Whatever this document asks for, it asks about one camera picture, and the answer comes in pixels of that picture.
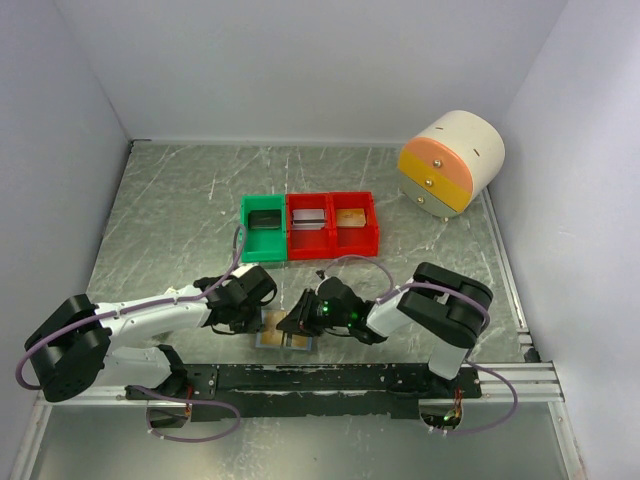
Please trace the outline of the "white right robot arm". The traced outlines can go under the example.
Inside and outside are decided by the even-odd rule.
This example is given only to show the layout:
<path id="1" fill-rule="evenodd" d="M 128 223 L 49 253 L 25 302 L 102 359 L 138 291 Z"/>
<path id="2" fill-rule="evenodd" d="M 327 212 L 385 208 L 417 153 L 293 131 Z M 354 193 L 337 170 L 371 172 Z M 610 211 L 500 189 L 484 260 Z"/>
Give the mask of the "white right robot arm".
<path id="1" fill-rule="evenodd" d="M 488 327 L 493 298 L 485 284 L 429 262 L 420 263 L 407 282 L 374 300 L 323 274 L 316 288 L 303 291 L 277 329 L 318 337 L 339 327 L 374 345 L 407 325 L 418 325 L 438 338 L 424 384 L 431 395 L 443 398 L 457 388 L 460 367 Z"/>

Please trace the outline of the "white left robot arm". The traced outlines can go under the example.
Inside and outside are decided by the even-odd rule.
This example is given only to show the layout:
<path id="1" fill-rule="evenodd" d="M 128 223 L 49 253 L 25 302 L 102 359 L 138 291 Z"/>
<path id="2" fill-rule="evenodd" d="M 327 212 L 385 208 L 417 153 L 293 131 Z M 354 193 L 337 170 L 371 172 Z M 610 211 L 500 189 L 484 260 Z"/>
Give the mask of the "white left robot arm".
<path id="1" fill-rule="evenodd" d="M 45 399 L 76 397 L 92 386 L 140 385 L 173 399 L 189 390 L 176 350 L 142 342 L 181 329 L 224 326 L 228 335 L 256 333 L 277 285 L 257 264 L 229 276 L 203 277 L 179 290 L 138 301 L 94 304 L 73 296 L 28 338 L 25 349 Z"/>

